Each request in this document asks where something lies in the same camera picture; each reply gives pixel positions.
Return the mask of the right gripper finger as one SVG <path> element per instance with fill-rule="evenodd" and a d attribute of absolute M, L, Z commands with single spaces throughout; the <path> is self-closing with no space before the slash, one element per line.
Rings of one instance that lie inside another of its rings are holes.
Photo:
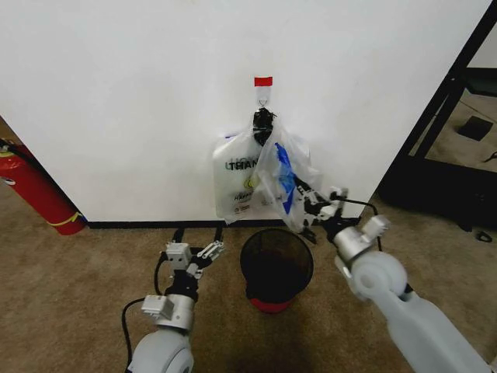
<path fill-rule="evenodd" d="M 320 241 L 328 239 L 328 222 L 326 221 L 304 221 L 304 227 L 300 235 L 310 243 L 316 245 Z"/>
<path fill-rule="evenodd" d="M 304 216 L 313 220 L 340 218 L 344 205 L 344 189 L 332 186 L 328 196 L 323 196 L 307 183 L 298 183 L 297 191 L 301 195 Z"/>

